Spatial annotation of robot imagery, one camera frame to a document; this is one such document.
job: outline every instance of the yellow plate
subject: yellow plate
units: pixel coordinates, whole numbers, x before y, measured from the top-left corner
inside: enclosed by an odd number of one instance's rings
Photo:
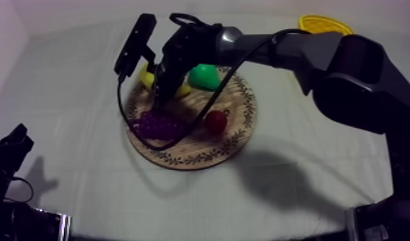
[[[319,15],[304,15],[299,18],[299,28],[310,33],[339,32],[343,35],[354,34],[353,30],[346,24]]]

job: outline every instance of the green toy pepper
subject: green toy pepper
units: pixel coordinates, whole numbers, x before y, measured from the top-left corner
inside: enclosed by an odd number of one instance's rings
[[[188,83],[199,90],[215,91],[220,79],[214,65],[199,64],[190,71]]]

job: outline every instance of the white tablecloth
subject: white tablecloth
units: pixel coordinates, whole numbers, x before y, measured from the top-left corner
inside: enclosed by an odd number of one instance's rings
[[[244,33],[296,17],[202,16]],[[344,209],[391,194],[383,136],[324,117],[292,73],[245,63],[258,123],[244,150],[196,172],[157,167],[129,144],[116,105],[115,59],[136,18],[32,39],[0,93],[0,138],[25,123],[35,141],[18,175],[33,206],[73,216],[73,232],[115,240],[280,240],[344,227]],[[353,28],[384,44],[410,81],[410,37]],[[159,18],[149,45],[177,26]],[[126,97],[134,78],[126,81]],[[13,185],[10,195],[27,195]]]

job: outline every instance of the red toy apple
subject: red toy apple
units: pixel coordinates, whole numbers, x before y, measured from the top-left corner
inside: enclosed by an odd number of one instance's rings
[[[213,135],[223,133],[227,125],[227,117],[224,112],[213,110],[208,112],[205,118],[205,127]]]

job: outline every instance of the round wooden tray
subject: round wooden tray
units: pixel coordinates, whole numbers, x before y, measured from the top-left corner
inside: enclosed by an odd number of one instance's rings
[[[220,80],[229,71],[217,67]],[[212,92],[193,89],[190,95],[175,99],[165,107],[166,111],[190,123],[208,102]],[[138,83],[131,92],[126,105],[128,119],[138,118],[140,113],[150,110],[151,94]],[[186,138],[165,151],[153,151],[145,147],[132,132],[127,136],[133,147],[150,162],[175,170],[197,170],[224,162],[239,151],[248,141],[256,125],[256,98],[247,82],[234,74],[211,110],[226,111],[228,123],[222,135],[212,136],[199,125]],[[167,142],[148,140],[153,145]]]

